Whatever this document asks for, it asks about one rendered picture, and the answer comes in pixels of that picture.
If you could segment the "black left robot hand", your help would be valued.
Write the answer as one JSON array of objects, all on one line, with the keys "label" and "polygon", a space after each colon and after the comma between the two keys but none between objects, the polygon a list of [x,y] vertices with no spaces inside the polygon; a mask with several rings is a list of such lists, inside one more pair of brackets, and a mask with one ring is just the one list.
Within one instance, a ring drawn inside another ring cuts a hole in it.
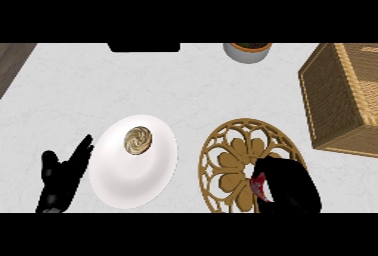
[{"label": "black left robot hand", "polygon": [[57,153],[48,150],[42,154],[42,181],[37,213],[63,213],[68,210],[76,196],[80,180],[88,170],[95,146],[94,137],[82,140],[70,159],[60,161]]}]

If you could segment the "red can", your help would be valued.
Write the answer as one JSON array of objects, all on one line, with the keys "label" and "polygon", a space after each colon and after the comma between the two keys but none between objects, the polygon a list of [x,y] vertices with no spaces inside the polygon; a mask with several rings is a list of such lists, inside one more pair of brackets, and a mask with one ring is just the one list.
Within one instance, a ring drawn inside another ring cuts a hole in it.
[{"label": "red can", "polygon": [[252,177],[252,190],[256,196],[265,201],[271,202],[271,199],[266,197],[265,194],[265,182],[266,182],[266,175],[260,173],[257,176]]}]

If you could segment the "white oval plate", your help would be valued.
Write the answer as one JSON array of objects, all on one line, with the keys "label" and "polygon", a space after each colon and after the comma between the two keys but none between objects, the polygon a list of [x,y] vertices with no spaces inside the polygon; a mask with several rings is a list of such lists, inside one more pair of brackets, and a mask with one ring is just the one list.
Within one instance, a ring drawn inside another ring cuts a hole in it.
[{"label": "white oval plate", "polygon": [[[144,126],[153,133],[153,145],[141,155],[125,149],[132,128]],[[163,192],[178,165],[178,142],[162,119],[135,115],[120,120],[101,136],[89,163],[92,188],[113,207],[131,209],[145,205]]]}]

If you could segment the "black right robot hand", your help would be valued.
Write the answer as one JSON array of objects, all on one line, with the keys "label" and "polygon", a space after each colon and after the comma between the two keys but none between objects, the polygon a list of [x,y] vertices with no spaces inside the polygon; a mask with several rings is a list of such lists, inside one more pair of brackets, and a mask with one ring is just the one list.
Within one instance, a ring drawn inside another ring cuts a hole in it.
[{"label": "black right robot hand", "polygon": [[262,213],[320,213],[320,192],[302,163],[268,156],[257,160],[253,176],[266,175],[265,194],[271,202],[257,197]]}]

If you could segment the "beige swirled cupcake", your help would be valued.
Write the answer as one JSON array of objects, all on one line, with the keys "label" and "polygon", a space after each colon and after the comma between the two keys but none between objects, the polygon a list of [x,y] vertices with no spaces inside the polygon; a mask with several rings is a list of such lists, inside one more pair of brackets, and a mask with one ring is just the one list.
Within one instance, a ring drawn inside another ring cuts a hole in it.
[{"label": "beige swirled cupcake", "polygon": [[153,145],[153,133],[144,126],[131,129],[125,137],[125,149],[132,155],[141,155]]}]

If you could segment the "brown wicker basket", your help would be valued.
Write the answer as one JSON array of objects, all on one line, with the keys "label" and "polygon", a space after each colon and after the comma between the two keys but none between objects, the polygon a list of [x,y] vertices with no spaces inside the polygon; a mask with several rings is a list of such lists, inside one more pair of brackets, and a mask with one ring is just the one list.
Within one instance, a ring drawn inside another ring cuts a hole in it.
[{"label": "brown wicker basket", "polygon": [[299,79],[314,148],[378,158],[378,43],[321,43]]}]

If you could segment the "black appliance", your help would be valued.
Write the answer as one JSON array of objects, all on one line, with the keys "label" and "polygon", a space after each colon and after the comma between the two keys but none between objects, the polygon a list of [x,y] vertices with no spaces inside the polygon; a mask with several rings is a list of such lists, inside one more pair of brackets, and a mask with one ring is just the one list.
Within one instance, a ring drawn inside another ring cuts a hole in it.
[{"label": "black appliance", "polygon": [[179,43],[110,43],[108,44],[113,52],[179,52]]}]

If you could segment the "gold openwork round placemat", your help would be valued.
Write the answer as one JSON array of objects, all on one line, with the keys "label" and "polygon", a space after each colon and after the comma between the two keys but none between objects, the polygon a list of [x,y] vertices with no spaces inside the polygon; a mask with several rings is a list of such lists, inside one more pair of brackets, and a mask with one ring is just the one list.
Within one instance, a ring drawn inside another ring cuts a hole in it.
[{"label": "gold openwork round placemat", "polygon": [[266,156],[306,164],[296,144],[269,123],[240,118],[210,133],[200,154],[198,180],[213,213],[260,212],[247,170]]}]

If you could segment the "dark wooden panel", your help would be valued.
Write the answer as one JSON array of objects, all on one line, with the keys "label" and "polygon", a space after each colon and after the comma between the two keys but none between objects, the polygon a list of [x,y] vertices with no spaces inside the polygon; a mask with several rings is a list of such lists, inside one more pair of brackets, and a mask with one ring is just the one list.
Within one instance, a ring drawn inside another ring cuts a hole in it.
[{"label": "dark wooden panel", "polygon": [[0,98],[36,48],[36,43],[0,43]]}]

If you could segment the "white plant pot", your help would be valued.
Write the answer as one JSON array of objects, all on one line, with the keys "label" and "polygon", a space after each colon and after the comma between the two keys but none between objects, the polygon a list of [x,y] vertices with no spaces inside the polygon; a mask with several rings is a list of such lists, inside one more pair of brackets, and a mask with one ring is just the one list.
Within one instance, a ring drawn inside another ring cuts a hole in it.
[{"label": "white plant pot", "polygon": [[269,53],[272,44],[268,43],[262,48],[246,48],[237,43],[225,43],[224,49],[228,56],[240,63],[253,64],[260,62]]}]

